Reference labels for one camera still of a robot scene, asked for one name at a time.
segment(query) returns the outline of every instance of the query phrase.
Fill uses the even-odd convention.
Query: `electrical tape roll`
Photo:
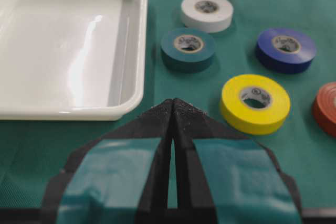
[[[228,0],[183,0],[181,20],[186,27],[217,33],[230,26],[233,11]]]
[[[316,52],[316,46],[309,37],[287,28],[263,31],[256,46],[256,56],[261,64],[281,73],[300,73],[307,70]]]
[[[258,101],[264,108],[253,108],[247,100]],[[255,74],[233,77],[225,83],[220,102],[221,113],[239,131],[264,135],[277,131],[284,123],[290,99],[281,85]]]
[[[161,40],[163,62],[170,69],[192,73],[208,68],[213,62],[215,40],[192,28],[166,33]]]
[[[312,114],[325,132],[336,137],[336,82],[328,83],[319,90]]]

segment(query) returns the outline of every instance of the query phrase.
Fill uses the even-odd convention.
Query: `white tape roll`
[[[181,19],[187,27],[206,33],[216,33],[228,28],[233,7],[228,0],[183,0]]]

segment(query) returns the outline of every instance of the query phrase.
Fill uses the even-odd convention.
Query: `green cloth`
[[[224,123],[218,108],[222,86],[243,73],[279,82],[292,103],[278,132],[253,138],[272,149],[283,171],[295,178],[303,207],[336,207],[336,140],[318,127],[310,112],[318,89],[336,77],[334,0],[230,0],[235,8],[233,23],[213,34],[214,63],[195,74],[171,71],[161,58],[163,34],[183,26],[181,1],[149,0],[144,98],[120,121],[0,122],[0,207],[39,207],[49,178],[58,173],[73,149],[166,98],[181,98]],[[306,72],[275,73],[258,62],[254,47],[259,33],[269,27],[296,29],[315,41],[317,57]],[[174,176],[171,182],[176,183]],[[176,206],[176,188],[170,186],[169,192],[169,205]]]

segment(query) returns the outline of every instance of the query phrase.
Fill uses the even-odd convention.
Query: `black object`
[[[134,121],[75,150],[62,172],[50,180],[41,209],[0,209],[0,223],[55,223],[66,186],[85,155],[105,138],[161,137],[138,205],[136,223],[217,223],[214,202],[193,138],[246,139],[233,128],[209,118],[180,99],[166,100]],[[170,149],[175,143],[177,209],[167,209]],[[295,181],[280,170],[273,152],[264,147],[301,212]],[[336,209],[303,209],[303,222],[336,223]]]

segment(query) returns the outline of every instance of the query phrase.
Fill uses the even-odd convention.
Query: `tape label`
[[[194,54],[202,50],[204,43],[202,39],[197,36],[183,34],[174,40],[174,47],[181,52]]]
[[[300,42],[286,35],[280,35],[272,40],[273,46],[280,50],[281,52],[286,52],[289,54],[294,54],[300,51]]]
[[[212,1],[199,1],[195,8],[201,13],[214,13],[219,9],[219,6]]]
[[[246,87],[239,94],[241,102],[251,109],[265,109],[272,103],[272,96],[257,86]]]

